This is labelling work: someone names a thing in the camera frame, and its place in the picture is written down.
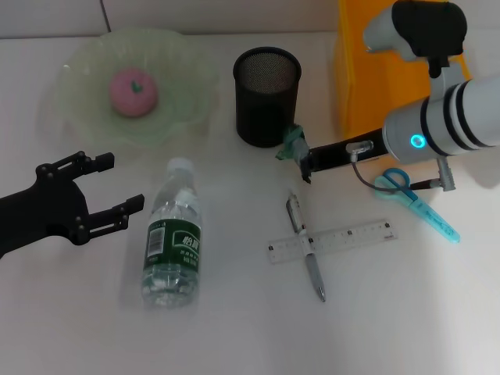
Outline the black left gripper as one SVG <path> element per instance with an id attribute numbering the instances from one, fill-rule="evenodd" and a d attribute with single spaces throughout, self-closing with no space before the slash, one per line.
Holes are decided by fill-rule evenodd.
<path id="1" fill-rule="evenodd" d="M 31 187 L 1 199 L 1 255 L 51 236 L 83 245 L 126 230 L 130 216 L 144 208 L 144 195 L 88 215 L 85 197 L 74 182 L 78 177 L 110 170 L 114 164 L 111 152 L 92 159 L 80 151 L 52 165 L 39 166 Z"/>

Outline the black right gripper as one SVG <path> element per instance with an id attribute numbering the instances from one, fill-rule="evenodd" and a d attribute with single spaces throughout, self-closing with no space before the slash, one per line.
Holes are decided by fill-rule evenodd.
<path id="1" fill-rule="evenodd" d="M 372 141 L 373 148 L 362 153 L 358 158 L 359 161 L 373 159 L 388 153 L 381 128 L 331 145 L 312 148 L 300 158 L 299 166 L 301 167 L 302 179 L 307 184 L 311 184 L 311 172 L 347 166 L 351 163 L 350 154 L 346 151 L 347 144 L 361 141 Z"/>

